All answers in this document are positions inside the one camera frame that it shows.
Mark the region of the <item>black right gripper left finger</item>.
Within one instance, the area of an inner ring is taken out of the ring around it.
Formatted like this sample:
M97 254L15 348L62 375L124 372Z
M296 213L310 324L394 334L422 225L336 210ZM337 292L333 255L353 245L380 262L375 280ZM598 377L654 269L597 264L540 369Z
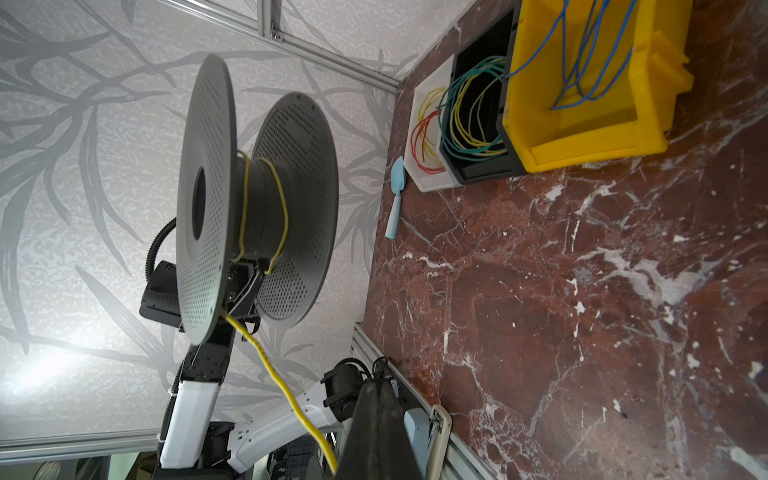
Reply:
M379 478L379 407L383 384L383 379L374 379L363 385L334 479Z

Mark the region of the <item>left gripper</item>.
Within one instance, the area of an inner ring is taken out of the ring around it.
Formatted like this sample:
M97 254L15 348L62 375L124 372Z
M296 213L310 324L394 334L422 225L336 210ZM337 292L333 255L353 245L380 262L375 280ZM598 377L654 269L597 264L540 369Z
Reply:
M224 309L235 320L259 327L261 316L256 300L264 281L261 262L234 262L230 265L224 297Z

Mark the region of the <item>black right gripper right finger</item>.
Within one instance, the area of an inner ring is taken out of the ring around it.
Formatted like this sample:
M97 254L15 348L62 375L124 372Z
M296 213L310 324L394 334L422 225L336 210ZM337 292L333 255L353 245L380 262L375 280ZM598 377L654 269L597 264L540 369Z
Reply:
M380 386L380 478L423 478L404 426L404 411L389 380Z

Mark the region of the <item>grey perforated spool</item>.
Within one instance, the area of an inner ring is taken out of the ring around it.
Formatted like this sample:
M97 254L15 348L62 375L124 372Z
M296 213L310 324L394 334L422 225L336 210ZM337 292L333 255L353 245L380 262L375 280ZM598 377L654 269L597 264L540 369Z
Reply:
M208 55L190 100L177 194L177 291L189 340L208 340L239 293L271 324L300 323L329 269L338 203L337 155L320 106L284 95L241 157L229 70Z

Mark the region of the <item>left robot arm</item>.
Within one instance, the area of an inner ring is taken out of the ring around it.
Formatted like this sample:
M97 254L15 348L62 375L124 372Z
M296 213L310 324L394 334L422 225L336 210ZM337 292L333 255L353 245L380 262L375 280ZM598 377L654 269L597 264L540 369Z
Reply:
M298 323L319 294L333 250L336 223L313 216L293 220L274 268L237 264L228 315L217 320L211 337L189 348L170 390L158 437L157 479L240 478L262 456L303 436L318 442L328 463L336 460L323 437L326 427L353 416L368 368L352 358L341 360L312 388L289 396L284 408L257 422L234 424L211 419L228 370L234 338L251 343L262 320Z

